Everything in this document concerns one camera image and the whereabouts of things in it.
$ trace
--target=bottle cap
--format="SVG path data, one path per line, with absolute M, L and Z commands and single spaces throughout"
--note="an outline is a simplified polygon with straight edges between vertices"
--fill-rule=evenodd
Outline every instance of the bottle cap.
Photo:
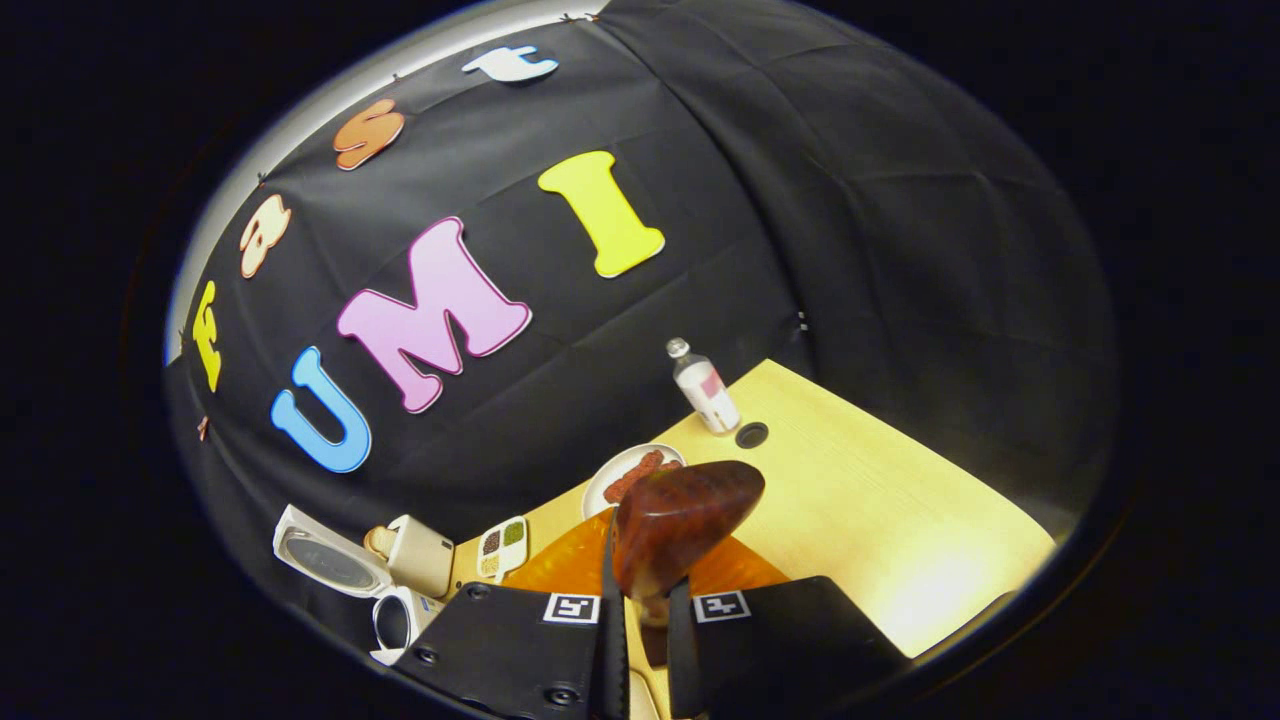
M 682 357 L 689 354 L 689 343 L 682 337 L 673 337 L 667 341 L 667 355 Z

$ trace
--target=orange letter s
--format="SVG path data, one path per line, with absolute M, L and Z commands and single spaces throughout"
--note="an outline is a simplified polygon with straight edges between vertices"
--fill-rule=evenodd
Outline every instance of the orange letter s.
M 338 135 L 333 136 L 333 149 L 338 151 L 339 168 L 355 170 L 399 136 L 404 115 L 392 113 L 394 106 L 394 100 L 379 100 L 338 129 Z

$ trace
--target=yellow letter i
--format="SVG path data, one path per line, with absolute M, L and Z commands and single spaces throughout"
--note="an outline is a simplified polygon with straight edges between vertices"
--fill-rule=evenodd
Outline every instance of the yellow letter i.
M 593 150 L 573 155 L 538 178 L 538 187 L 568 201 L 595 245 L 595 272 L 602 278 L 622 273 L 662 252 L 662 231 L 646 228 L 627 202 L 609 168 L 613 155 Z

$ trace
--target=table surface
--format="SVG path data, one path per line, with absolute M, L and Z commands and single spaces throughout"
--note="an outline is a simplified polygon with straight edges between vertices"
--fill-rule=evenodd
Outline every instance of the table surface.
M 983 482 L 772 360 L 733 383 L 730 397 L 744 424 L 768 425 L 759 447 L 713 436 L 696 414 L 652 441 L 690 465 L 741 460 L 759 469 L 764 497 L 733 536 L 792 579 L 829 577 L 908 657 L 1019 588 L 1056 547 Z M 588 483 L 525 514 L 530 557 L 582 521 Z M 454 550 L 445 600 L 456 583 L 481 579 L 479 546 L 476 537 Z M 631 666 L 669 720 L 667 670 L 646 662 L 635 607 L 626 606 Z

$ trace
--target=white plate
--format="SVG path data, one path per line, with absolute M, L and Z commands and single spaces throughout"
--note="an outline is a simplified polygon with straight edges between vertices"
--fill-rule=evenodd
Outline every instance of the white plate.
M 675 447 L 669 445 L 662 445 L 660 442 L 646 442 L 645 445 L 637 445 L 635 447 L 628 447 L 622 452 L 613 456 L 613 460 L 605 462 L 599 470 L 595 471 L 595 477 L 586 486 L 586 492 L 582 493 L 582 519 L 586 520 L 605 507 L 617 502 L 605 502 L 604 491 L 608 489 L 618 478 L 627 474 L 627 470 L 635 468 L 640 464 L 640 459 L 645 456 L 646 452 L 660 450 L 662 461 L 671 462 L 672 460 L 678 460 L 681 465 L 689 465 L 685 462 L 685 457 L 676 451 Z

